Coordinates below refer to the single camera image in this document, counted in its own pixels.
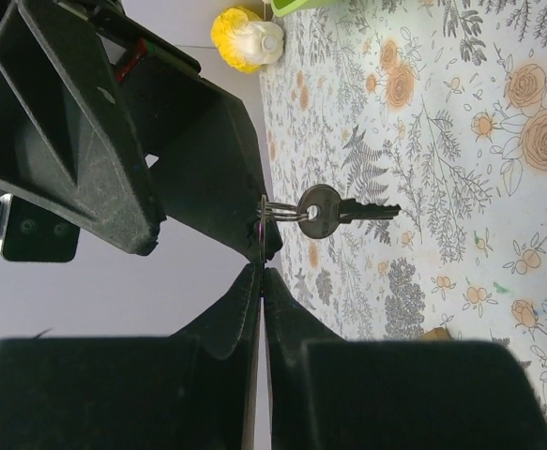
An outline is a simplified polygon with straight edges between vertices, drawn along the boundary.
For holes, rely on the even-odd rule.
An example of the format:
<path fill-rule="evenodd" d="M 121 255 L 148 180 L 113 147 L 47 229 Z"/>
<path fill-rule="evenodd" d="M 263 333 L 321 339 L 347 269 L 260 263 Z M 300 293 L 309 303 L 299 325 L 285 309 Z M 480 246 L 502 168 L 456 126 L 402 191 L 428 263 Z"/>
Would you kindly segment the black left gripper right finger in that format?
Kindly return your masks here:
<path fill-rule="evenodd" d="M 346 340 L 264 272 L 275 449 L 547 449 L 511 353 L 479 340 Z"/>

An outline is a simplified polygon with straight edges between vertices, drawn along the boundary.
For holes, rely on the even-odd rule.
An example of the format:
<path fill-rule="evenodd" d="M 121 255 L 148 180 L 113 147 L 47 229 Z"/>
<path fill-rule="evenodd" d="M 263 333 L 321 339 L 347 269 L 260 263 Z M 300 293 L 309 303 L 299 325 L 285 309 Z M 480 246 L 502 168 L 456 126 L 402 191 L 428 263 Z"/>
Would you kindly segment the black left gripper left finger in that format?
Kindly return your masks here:
<path fill-rule="evenodd" d="M 250 449 L 260 268 L 168 337 L 0 339 L 0 449 Z"/>

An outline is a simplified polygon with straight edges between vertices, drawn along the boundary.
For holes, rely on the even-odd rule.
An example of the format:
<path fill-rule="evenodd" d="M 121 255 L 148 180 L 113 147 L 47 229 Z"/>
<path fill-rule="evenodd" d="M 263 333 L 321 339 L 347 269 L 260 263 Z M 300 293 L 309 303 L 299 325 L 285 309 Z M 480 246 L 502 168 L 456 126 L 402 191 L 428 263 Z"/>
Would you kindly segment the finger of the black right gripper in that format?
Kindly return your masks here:
<path fill-rule="evenodd" d="M 165 214 L 243 255 L 270 261 L 279 229 L 259 211 L 266 196 L 259 141 L 242 100 L 115 1 L 60 4 L 123 53 L 107 62 L 130 114 Z"/>
<path fill-rule="evenodd" d="M 66 1 L 0 1 L 0 193 L 145 256 L 165 219 L 94 24 Z"/>

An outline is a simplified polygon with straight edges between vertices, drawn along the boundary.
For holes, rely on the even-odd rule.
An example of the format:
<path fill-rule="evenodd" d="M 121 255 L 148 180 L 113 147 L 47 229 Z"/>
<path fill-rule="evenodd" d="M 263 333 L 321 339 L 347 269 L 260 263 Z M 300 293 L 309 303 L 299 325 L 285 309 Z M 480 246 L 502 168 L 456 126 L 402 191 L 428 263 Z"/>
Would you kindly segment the metal key set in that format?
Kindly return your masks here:
<path fill-rule="evenodd" d="M 354 198 L 343 198 L 332 186 L 318 184 L 309 187 L 297 205 L 270 202 L 262 197 L 256 209 L 257 236 L 260 260 L 266 260 L 266 230 L 268 223 L 294 222 L 310 239 L 325 239 L 340 225 L 362 220 L 392 220 L 402 211 L 396 205 L 362 203 Z"/>

